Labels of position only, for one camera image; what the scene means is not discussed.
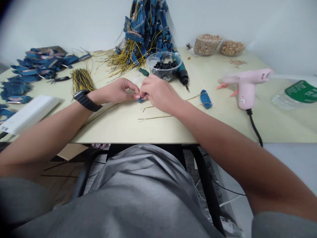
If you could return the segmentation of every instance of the teal drill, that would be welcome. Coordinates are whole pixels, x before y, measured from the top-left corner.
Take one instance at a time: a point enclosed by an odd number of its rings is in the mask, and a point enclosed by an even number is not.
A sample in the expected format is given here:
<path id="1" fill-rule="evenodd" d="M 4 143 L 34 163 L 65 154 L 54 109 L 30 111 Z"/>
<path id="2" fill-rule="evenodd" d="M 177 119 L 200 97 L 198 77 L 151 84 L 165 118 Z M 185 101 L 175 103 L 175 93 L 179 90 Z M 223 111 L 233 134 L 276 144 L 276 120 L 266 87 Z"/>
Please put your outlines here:
<path id="1" fill-rule="evenodd" d="M 188 88 L 189 77 L 188 77 L 188 73 L 185 68 L 184 62 L 182 62 L 181 66 L 178 67 L 176 76 L 178 77 L 181 84 L 183 84 L 186 87 L 187 91 L 189 92 L 189 88 Z"/>

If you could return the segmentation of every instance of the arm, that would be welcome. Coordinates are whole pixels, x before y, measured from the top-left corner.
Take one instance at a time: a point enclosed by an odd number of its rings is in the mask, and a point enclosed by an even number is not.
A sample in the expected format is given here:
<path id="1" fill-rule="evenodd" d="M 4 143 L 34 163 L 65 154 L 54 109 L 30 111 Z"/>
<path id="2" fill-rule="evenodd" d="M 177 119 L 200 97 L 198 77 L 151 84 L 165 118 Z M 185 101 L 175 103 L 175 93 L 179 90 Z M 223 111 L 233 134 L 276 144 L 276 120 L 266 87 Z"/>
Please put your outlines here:
<path id="1" fill-rule="evenodd" d="M 282 162 L 230 126 L 182 100 L 171 85 L 153 75 L 141 97 L 175 116 L 212 158 L 242 186 L 254 214 L 283 212 L 317 221 L 317 198 Z"/>
<path id="2" fill-rule="evenodd" d="M 137 94 L 126 93 L 127 88 Z M 101 105 L 138 99 L 138 93 L 139 88 L 135 84 L 121 78 L 87 96 Z M 67 145 L 91 114 L 92 111 L 74 102 L 29 128 L 0 153 L 0 176 L 36 180 L 43 171 L 44 162 L 50 161 Z"/>

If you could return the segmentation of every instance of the pink hot glue gun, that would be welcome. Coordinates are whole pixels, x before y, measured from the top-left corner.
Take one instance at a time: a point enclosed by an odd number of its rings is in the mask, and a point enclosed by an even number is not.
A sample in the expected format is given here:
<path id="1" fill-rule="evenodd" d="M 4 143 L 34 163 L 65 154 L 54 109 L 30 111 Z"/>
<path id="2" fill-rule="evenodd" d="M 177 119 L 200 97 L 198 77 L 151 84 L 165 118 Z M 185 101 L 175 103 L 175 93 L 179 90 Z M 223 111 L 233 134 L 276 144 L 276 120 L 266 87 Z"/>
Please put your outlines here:
<path id="1" fill-rule="evenodd" d="M 268 75 L 271 73 L 273 71 L 267 68 L 229 74 L 221 79 L 221 85 L 217 89 L 226 88 L 229 84 L 237 84 L 238 89 L 231 97 L 238 94 L 238 107 L 242 110 L 251 109 L 254 105 L 256 84 L 268 81 Z"/>

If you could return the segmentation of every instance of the watch strap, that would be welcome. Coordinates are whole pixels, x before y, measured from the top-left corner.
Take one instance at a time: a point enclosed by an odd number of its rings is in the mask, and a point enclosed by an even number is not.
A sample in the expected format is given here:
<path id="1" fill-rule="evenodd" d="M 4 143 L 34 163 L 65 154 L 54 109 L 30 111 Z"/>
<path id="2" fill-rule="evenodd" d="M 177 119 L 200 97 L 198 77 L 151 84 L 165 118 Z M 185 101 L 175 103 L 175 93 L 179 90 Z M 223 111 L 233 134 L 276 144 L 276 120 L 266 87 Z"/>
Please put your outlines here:
<path id="1" fill-rule="evenodd" d="M 80 96 L 77 97 L 76 100 L 81 105 L 83 105 L 85 108 L 87 108 L 88 110 L 93 111 L 93 112 L 96 112 L 100 108 L 102 108 L 102 106 L 95 104 L 93 101 L 91 101 L 89 98 L 87 98 L 87 96 L 84 93 L 80 94 Z"/>

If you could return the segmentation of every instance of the person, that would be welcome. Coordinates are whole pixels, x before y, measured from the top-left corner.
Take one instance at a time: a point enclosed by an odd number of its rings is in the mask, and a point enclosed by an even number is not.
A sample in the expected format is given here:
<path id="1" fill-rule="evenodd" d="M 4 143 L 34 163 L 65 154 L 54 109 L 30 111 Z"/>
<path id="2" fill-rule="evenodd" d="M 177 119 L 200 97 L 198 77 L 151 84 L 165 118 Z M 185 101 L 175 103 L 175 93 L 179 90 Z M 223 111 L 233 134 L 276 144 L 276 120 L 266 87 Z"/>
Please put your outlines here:
<path id="1" fill-rule="evenodd" d="M 139 89 L 120 78 L 87 97 L 97 105 L 144 97 L 176 117 L 242 186 L 255 216 L 253 237 L 317 236 L 317 197 L 309 188 L 265 149 L 181 99 L 168 82 L 150 75 Z M 113 156 L 88 194 L 53 210 L 48 191 L 32 181 L 91 114 L 76 101 L 0 153 L 1 211 L 13 235 L 223 237 L 203 215 L 192 177 L 155 145 L 135 145 Z"/>

